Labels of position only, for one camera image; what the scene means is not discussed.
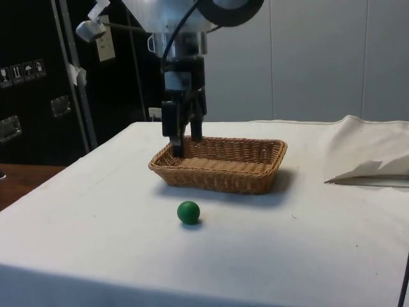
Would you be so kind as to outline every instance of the metal cylinder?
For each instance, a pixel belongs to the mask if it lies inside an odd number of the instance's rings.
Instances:
[[[171,38],[171,33],[153,33],[148,40],[149,51],[162,57]],[[179,33],[175,38],[168,60],[191,58],[207,54],[207,35],[204,32]]]

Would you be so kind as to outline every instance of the white cloth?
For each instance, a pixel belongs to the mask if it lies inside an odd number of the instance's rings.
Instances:
[[[375,177],[379,180],[372,178],[369,184],[409,187],[409,122],[375,123],[347,116],[324,138],[325,181],[354,183],[347,179]]]
[[[0,306],[396,306],[408,189],[324,184],[333,129],[206,123],[288,143],[273,192],[240,196],[166,186],[160,124],[131,125],[0,212]]]

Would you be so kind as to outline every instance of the black cabinet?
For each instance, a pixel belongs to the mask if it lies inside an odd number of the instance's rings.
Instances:
[[[0,12],[0,162],[68,165],[86,145],[51,3]]]

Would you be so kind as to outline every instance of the wooden table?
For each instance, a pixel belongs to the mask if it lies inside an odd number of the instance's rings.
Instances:
[[[62,166],[0,164],[0,211],[62,171]]]

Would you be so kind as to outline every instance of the wicker basket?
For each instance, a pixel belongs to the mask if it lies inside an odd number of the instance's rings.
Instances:
[[[167,145],[149,169],[169,185],[239,194],[266,194],[286,153],[279,140],[185,137],[184,158]]]

